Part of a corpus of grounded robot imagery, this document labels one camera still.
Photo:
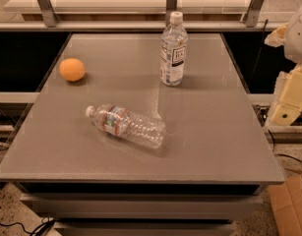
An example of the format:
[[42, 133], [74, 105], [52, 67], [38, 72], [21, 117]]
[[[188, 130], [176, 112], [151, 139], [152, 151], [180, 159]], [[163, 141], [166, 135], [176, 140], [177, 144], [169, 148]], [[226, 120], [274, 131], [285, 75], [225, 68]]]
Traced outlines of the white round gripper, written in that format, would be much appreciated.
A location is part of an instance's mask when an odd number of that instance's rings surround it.
[[[265, 44], [271, 47], [284, 44], [285, 57], [302, 64], [302, 6], [289, 23], [279, 26], [266, 37]], [[296, 66], [289, 73], [278, 74], [266, 125], [290, 126], [301, 113], [302, 66]]]

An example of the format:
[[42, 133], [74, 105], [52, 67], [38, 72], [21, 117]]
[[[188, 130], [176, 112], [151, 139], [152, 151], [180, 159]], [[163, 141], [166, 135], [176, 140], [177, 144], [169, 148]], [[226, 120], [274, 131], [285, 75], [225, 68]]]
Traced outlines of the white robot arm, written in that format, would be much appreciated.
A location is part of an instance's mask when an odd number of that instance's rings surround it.
[[285, 58], [295, 63], [289, 73], [278, 74], [266, 120], [266, 126], [290, 126], [302, 113], [302, 6], [288, 23], [266, 37], [265, 44], [282, 46]]

